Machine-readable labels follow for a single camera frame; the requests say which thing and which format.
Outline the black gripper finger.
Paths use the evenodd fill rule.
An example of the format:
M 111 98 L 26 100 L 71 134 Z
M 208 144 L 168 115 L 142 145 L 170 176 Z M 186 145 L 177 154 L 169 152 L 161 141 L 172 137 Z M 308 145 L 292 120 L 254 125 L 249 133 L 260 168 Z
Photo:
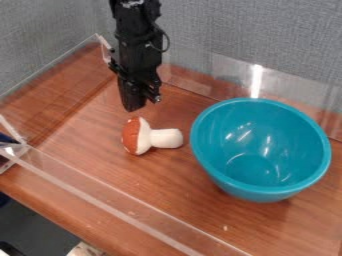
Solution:
M 130 82 L 119 77 L 118 78 L 118 85 L 119 85 L 119 92 L 121 92 L 121 98 L 122 103 L 126 110 L 133 109 L 133 94 L 131 94 L 131 85 Z
M 130 111 L 137 111 L 146 106 L 149 90 L 146 87 L 134 87 L 130 94 Z

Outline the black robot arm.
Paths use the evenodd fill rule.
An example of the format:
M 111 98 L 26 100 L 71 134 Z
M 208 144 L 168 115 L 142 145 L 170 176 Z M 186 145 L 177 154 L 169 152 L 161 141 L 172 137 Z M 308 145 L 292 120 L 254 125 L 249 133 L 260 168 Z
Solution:
M 164 33 L 157 19 L 161 17 L 160 0 L 110 0 L 117 21 L 115 49 L 110 49 L 110 69 L 118 75 L 122 104 L 129 112 L 144 108 L 148 101 L 161 101 Z

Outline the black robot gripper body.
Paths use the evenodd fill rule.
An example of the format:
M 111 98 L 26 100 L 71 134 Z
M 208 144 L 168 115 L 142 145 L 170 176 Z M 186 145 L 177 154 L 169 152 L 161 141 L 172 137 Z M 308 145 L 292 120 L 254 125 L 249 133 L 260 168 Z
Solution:
M 149 100 L 153 103 L 161 101 L 160 88 L 162 80 L 157 69 L 162 64 L 164 37 L 153 36 L 149 39 L 129 40 L 117 37 L 119 47 L 119 59 L 111 60 L 110 69 L 125 78 L 134 87 L 146 87 Z

